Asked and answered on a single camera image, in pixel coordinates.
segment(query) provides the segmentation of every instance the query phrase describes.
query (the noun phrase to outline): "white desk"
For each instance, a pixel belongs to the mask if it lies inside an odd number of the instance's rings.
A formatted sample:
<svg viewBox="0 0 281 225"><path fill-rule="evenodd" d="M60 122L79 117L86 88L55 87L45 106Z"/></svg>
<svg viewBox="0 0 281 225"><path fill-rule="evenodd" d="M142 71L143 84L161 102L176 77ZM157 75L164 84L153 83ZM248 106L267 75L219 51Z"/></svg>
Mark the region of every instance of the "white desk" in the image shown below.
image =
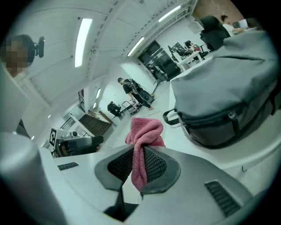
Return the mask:
<svg viewBox="0 0 281 225"><path fill-rule="evenodd" d="M187 56L186 58L182 59L181 61L177 62L177 65L183 70L186 71L186 69L183 67L184 64L188 64L191 62L196 56L199 58L199 61L202 62L202 58L199 54L199 51L193 52L191 55Z"/></svg>
<svg viewBox="0 0 281 225"><path fill-rule="evenodd" d="M175 77L175 79L180 76L188 76L190 71L201 66L211 58L212 57L183 72L179 76ZM170 109L174 108L175 102L176 100L173 89L170 84ZM169 120L177 117L176 113L171 113ZM241 167L241 169L247 170L263 161L276 149L281 147L280 124L281 111L278 111L274 116L269 116L260 128L248 137L231 146L216 150L205 149L191 143L184 135L184 132L179 124L174 126L166 125L165 145L167 148L204 158L221 169Z"/></svg>

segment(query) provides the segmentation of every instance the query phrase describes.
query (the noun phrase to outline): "bag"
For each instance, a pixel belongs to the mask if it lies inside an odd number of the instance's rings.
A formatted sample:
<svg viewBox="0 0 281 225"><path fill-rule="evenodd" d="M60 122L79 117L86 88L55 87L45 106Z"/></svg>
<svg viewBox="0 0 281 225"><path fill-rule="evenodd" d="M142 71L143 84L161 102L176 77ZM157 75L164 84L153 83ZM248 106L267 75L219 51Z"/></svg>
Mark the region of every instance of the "bag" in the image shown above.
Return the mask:
<svg viewBox="0 0 281 225"><path fill-rule="evenodd" d="M227 147L255 131L280 108L279 58L266 32L224 40L205 64L172 81L176 105L166 123L209 149ZM177 112L179 119L167 115Z"/></svg>

